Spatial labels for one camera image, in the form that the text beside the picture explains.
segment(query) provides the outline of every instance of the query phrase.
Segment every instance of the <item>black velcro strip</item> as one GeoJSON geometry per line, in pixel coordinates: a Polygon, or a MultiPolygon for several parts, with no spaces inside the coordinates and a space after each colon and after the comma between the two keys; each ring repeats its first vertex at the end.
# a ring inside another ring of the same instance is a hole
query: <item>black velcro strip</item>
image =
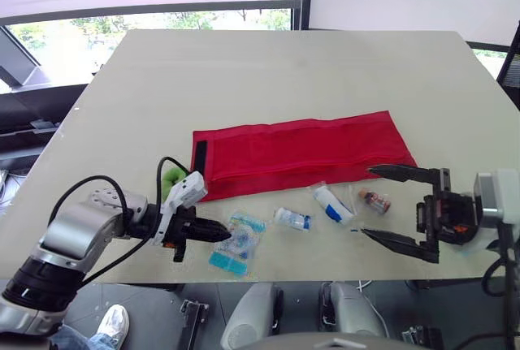
{"type": "Polygon", "coordinates": [[[206,169],[206,154],[208,152],[208,141],[201,140],[197,142],[195,147],[195,162],[193,162],[193,169],[204,176],[206,169]]]}

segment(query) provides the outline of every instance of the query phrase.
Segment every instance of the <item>white bottle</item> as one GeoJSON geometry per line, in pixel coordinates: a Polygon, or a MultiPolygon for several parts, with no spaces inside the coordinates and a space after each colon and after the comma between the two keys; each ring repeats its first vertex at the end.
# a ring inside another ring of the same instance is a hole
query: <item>white bottle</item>
{"type": "Polygon", "coordinates": [[[308,231],[310,229],[310,216],[297,214],[287,208],[278,208],[276,210],[275,221],[278,224],[285,224],[297,230],[308,231]]]}
{"type": "Polygon", "coordinates": [[[329,218],[337,223],[347,224],[354,214],[332,193],[327,185],[321,185],[312,192],[313,197],[325,210],[329,218]]]}

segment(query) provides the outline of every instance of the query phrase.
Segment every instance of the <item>black chair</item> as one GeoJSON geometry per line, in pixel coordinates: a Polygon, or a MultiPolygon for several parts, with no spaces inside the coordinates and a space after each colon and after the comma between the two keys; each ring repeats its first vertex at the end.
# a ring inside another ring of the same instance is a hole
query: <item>black chair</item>
{"type": "Polygon", "coordinates": [[[520,110],[520,23],[496,82],[520,110]]]}

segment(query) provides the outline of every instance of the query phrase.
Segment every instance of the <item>jeans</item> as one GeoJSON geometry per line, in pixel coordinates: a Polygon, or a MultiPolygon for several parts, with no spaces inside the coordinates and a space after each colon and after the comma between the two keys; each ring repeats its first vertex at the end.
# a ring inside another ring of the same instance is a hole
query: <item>jeans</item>
{"type": "Polygon", "coordinates": [[[115,350],[112,338],[107,334],[96,334],[90,339],[69,326],[63,326],[50,341],[58,350],[115,350]]]}

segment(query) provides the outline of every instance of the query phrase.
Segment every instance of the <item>sneaker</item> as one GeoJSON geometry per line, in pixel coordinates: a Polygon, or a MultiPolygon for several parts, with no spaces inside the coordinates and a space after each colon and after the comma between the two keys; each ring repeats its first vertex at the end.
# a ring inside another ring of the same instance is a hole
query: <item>sneaker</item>
{"type": "Polygon", "coordinates": [[[106,311],[97,333],[110,336],[115,349],[119,350],[127,337],[129,327],[127,310],[122,305],[114,304],[106,311]]]}

